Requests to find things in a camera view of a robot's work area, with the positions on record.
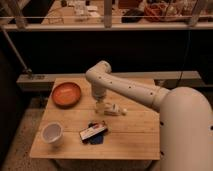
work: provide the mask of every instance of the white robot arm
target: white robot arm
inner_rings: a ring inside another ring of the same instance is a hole
[[[161,171],[213,170],[213,114],[198,91],[133,82],[110,75],[111,67],[101,61],[86,72],[96,100],[110,89],[160,113]]]

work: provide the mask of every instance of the small white object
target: small white object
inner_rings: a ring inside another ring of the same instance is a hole
[[[97,12],[90,12],[90,15],[95,18],[99,18],[101,15]]]
[[[95,5],[86,6],[88,11],[98,11],[98,7]]]
[[[105,103],[104,114],[105,115],[126,115],[127,109],[121,108],[117,104]]]
[[[49,123],[43,128],[41,135],[45,143],[58,147],[63,136],[62,126],[57,122]]]

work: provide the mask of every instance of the wooden table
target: wooden table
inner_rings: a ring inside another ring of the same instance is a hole
[[[154,84],[151,79],[134,78],[133,80]],[[60,109],[53,104],[51,97],[49,98],[31,147],[30,157],[125,160],[158,160],[160,158],[158,113],[108,91],[105,101],[127,108],[127,115],[96,114],[95,100],[91,97],[90,84],[86,79],[84,77],[58,78],[55,80],[54,87],[67,81],[75,82],[81,87],[81,100],[72,108]],[[79,131],[87,128],[93,120],[104,120],[108,125],[109,132],[104,136],[103,144],[91,145],[81,142]],[[41,129],[50,122],[59,122],[64,127],[63,142],[59,148],[52,148],[41,139]]]

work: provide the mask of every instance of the white cup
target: white cup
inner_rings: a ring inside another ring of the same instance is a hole
[[[57,122],[49,123],[43,128],[41,135],[45,143],[58,147],[62,142],[62,126]]]

